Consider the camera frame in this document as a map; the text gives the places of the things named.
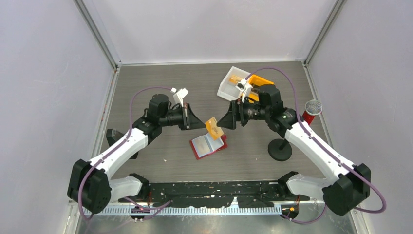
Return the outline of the orange credit card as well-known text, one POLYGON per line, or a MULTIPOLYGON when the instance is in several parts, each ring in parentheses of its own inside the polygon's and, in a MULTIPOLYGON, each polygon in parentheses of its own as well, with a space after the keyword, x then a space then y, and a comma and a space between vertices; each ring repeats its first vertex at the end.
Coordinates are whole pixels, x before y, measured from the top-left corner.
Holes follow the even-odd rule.
POLYGON ((206 129, 212 136, 213 140, 218 140, 224 135, 224 131, 217 125, 218 121, 215 117, 210 118, 205 122, 206 129))

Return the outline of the red card holder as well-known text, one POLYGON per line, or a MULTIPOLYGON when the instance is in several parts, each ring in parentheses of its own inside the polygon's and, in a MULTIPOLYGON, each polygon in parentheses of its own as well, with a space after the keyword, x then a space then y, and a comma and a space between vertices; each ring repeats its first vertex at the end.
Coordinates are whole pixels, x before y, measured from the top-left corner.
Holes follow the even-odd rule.
POLYGON ((210 156, 218 151, 227 148, 226 135, 222 135, 217 140, 214 140, 210 133, 198 136, 189 141, 191 149, 197 160, 210 156))

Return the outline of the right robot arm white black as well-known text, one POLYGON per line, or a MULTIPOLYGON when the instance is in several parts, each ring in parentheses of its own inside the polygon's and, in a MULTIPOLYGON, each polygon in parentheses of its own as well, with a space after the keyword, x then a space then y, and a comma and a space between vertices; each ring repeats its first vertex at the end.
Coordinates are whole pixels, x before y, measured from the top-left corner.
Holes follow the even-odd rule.
POLYGON ((275 85, 261 86, 258 94, 259 100, 254 103, 241 97, 231 101, 228 112, 217 125, 234 130, 238 122, 245 126, 249 120, 264 120, 272 131, 300 149, 324 174, 324 178, 299 173, 284 176, 284 183, 278 186, 282 199, 304 195, 323 200, 333 213, 344 216, 370 196, 371 170, 367 165, 356 166, 340 156, 294 109, 284 107, 275 85))

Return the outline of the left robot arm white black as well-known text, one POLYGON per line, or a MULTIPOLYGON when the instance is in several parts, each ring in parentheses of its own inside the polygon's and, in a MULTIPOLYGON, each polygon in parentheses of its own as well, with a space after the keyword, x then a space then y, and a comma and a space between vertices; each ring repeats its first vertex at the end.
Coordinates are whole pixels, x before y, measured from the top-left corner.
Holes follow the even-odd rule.
POLYGON ((147 147, 166 126, 178 126, 180 130, 202 129, 205 124, 193 113, 188 103, 171 106, 168 96, 152 96, 144 114, 137 119, 118 141, 98 156, 78 160, 72 168, 68 185, 68 198, 81 207, 97 214, 113 201, 132 196, 143 202, 149 197, 144 178, 130 174, 113 179, 115 172, 140 150, 147 147))

